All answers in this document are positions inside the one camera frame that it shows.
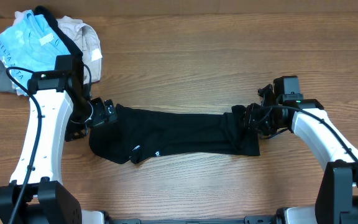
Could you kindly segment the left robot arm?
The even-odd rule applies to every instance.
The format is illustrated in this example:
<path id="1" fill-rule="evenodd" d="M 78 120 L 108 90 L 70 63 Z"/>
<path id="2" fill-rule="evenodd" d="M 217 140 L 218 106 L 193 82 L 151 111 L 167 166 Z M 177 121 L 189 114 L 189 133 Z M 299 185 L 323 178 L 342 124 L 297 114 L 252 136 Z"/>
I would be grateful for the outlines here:
<path id="1" fill-rule="evenodd" d="M 111 100 L 90 97 L 79 57 L 59 55 L 55 68 L 30 71 L 19 85 L 29 96 L 30 115 L 19 162 L 9 184 L 0 187 L 3 223 L 110 223 L 107 212 L 83 210 L 63 186 L 64 142 L 117 119 Z"/>

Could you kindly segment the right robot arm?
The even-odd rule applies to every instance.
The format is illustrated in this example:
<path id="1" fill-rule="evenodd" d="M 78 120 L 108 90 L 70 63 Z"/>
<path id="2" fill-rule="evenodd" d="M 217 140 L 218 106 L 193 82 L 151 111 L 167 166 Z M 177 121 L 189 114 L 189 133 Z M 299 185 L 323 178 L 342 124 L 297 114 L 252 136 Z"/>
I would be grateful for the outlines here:
<path id="1" fill-rule="evenodd" d="M 297 76 L 276 78 L 258 95 L 260 104 L 246 109 L 246 130 L 261 139 L 290 131 L 309 147 L 324 175 L 314 205 L 279 208 L 273 216 L 245 222 L 358 223 L 358 149 L 332 124 L 318 100 L 304 98 Z"/>

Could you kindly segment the black polo shirt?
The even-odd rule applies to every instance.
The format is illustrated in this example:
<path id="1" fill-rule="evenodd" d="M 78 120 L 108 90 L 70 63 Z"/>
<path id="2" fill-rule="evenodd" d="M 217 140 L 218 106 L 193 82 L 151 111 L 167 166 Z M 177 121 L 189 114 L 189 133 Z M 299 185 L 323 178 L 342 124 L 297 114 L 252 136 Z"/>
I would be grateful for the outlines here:
<path id="1" fill-rule="evenodd" d="M 245 125 L 245 106 L 231 109 L 224 114 L 175 114 L 117 105 L 117 120 L 93 128 L 89 146 L 117 164 L 189 152 L 259 156 L 257 134 Z"/>

